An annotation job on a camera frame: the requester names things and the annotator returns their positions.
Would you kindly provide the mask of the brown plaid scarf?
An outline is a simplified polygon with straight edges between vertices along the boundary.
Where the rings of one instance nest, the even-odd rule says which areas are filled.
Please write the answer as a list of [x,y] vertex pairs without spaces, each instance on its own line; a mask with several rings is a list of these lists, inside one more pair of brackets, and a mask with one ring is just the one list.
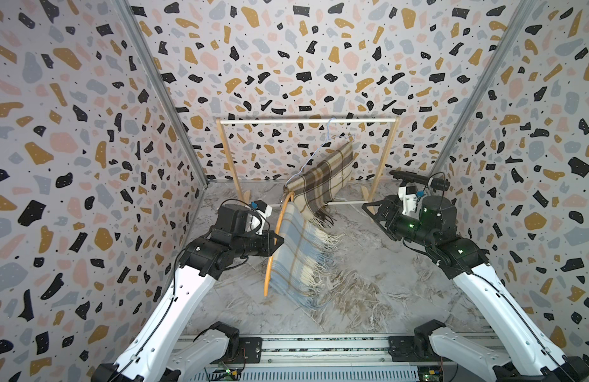
[[347,186],[352,177],[354,149],[345,143],[313,169],[296,175],[284,186],[284,194],[292,194],[292,203],[307,220],[321,228],[334,224],[328,204]]

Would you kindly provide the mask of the orange wooden hanger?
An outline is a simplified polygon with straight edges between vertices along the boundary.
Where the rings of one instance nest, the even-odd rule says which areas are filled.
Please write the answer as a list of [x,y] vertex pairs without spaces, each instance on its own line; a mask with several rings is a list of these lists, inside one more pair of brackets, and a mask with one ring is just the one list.
[[[283,222],[283,218],[284,218],[284,214],[286,212],[286,207],[288,206],[288,203],[291,202],[294,198],[294,193],[291,192],[289,194],[286,195],[286,197],[284,197],[283,199],[283,203],[282,203],[282,207],[280,210],[280,214],[278,216],[278,221],[277,221],[277,225],[276,225],[276,229],[275,229],[275,235],[279,234],[279,231],[281,229],[282,226],[282,222]],[[278,243],[278,239],[277,238],[273,238],[270,240],[270,248],[277,248],[277,243]],[[266,270],[266,275],[265,275],[265,280],[264,280],[264,287],[263,287],[263,296],[267,297],[268,296],[268,291],[269,291],[269,285],[270,285],[270,276],[271,276],[271,270],[272,270],[272,265],[273,265],[273,261],[274,261],[274,256],[271,256],[267,262],[267,270]]]

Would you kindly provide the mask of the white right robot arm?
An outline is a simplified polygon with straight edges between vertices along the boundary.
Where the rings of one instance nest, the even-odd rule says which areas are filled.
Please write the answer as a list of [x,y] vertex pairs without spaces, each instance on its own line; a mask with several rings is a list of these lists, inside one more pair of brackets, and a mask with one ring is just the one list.
[[405,213],[397,195],[364,203],[362,209],[392,240],[423,246],[445,276],[482,313],[504,351],[498,352],[455,333],[438,320],[415,328],[413,353],[422,360],[451,360],[485,381],[584,381],[589,366],[567,356],[509,294],[485,250],[457,233],[457,210],[445,197],[426,196],[416,217]]

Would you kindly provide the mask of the blue plaid scarf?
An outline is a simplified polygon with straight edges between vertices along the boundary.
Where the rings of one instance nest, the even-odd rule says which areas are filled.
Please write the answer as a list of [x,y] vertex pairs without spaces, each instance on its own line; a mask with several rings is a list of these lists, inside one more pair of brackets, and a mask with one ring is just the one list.
[[333,254],[341,237],[305,219],[292,203],[282,208],[278,222],[278,235],[284,243],[267,266],[265,289],[300,307],[320,310],[327,304],[330,280],[336,274]]

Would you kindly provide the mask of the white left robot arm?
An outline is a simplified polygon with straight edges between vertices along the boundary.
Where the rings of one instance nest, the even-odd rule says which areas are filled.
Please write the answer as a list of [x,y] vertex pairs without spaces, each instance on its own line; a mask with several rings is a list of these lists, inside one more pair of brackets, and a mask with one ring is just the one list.
[[236,259],[270,258],[284,240],[270,227],[272,207],[227,199],[216,223],[188,243],[173,263],[173,279],[137,337],[113,363],[100,364],[94,381],[191,381],[216,361],[244,360],[240,331],[222,322],[181,350],[181,334],[203,298]]

